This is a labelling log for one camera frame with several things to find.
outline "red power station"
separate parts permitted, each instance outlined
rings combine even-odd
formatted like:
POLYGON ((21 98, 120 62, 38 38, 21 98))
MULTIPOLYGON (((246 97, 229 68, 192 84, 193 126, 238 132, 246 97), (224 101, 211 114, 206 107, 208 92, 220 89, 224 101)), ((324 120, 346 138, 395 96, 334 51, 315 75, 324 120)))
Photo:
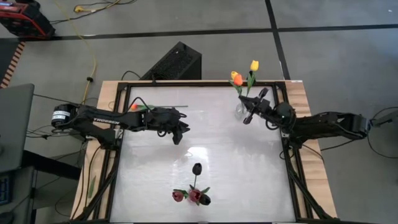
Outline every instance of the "red power station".
POLYGON ((37 2, 14 3, 0 1, 0 23, 18 36, 36 39, 49 39, 55 29, 40 12, 37 2))

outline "black box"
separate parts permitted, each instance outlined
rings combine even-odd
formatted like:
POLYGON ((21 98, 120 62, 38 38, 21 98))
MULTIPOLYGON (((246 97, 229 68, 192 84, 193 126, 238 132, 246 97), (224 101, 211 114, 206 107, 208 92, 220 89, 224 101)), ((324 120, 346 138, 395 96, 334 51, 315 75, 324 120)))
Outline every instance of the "black box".
POLYGON ((201 53, 178 42, 140 80, 201 80, 201 53))

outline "black metal frame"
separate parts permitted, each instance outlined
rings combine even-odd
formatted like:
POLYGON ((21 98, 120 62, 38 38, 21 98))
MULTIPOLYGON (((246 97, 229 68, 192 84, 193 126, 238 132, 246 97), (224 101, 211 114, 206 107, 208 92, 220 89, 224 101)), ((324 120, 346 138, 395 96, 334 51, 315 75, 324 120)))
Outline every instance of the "black metal frame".
MULTIPOLYGON (((153 86, 159 86, 159 87, 170 87, 170 86, 197 86, 197 87, 200 87, 200 86, 205 86, 205 87, 209 87, 209 86, 231 86, 231 84, 227 81, 225 81, 225 82, 211 82, 211 81, 210 82, 195 82, 195 81, 193 81, 193 82, 178 82, 178 81, 175 81, 175 82, 119 83, 118 89, 116 92, 115 104, 114 104, 113 111, 115 111, 115 112, 118 111, 118 108, 121 103, 121 94, 123 91, 126 92, 125 97, 124 97, 123 111, 127 111, 128 106, 129 106, 130 92, 133 87, 153 87, 153 86)), ((257 82, 254 86, 271 87, 272 93, 274 95, 275 104, 280 103, 279 97, 278 97, 278 92, 277 92, 277 90, 279 88, 282 92, 282 97, 283 97, 284 101, 289 102, 285 82, 257 82)), ((290 147, 288 145, 287 138, 283 137, 282 133, 281 133, 281 140, 282 140, 282 147, 283 147, 283 151, 284 151, 284 157, 286 158, 285 159, 286 169, 288 169, 288 159, 289 159, 290 147)), ((116 152, 116 155, 115 155, 115 158, 113 161, 115 163, 115 165, 117 166, 116 177, 112 181, 110 188, 109 188, 109 197, 108 197, 108 201, 107 201, 107 205, 106 205, 105 220, 109 220, 111 217, 114 191, 115 191, 115 185, 116 185, 117 174, 118 174, 117 171, 118 171, 119 160, 120 160, 120 153, 121 153, 121 151, 116 152)), ((302 181, 304 186, 307 187, 299 150, 296 150, 294 152, 294 154, 295 154, 295 160, 296 160, 296 165, 297 165, 300 180, 302 181)), ((103 183, 106 178, 109 161, 110 161, 110 151, 106 151, 104 161, 103 161, 103 168, 101 170, 101 177, 99 180, 100 184, 103 183)), ((287 173, 287 177, 289 180, 290 194, 292 196, 294 215, 295 215, 295 219, 297 222, 302 218, 301 214, 300 214, 298 196, 297 196, 294 181, 289 177, 288 173, 287 173)), ((304 201, 305 201, 305 208, 307 210, 307 218, 312 218, 313 217, 312 209, 310 208, 310 205, 306 201, 306 199, 304 199, 304 201)), ((101 206, 101 202, 98 203, 95 207, 93 219, 99 219, 100 206, 101 206)))

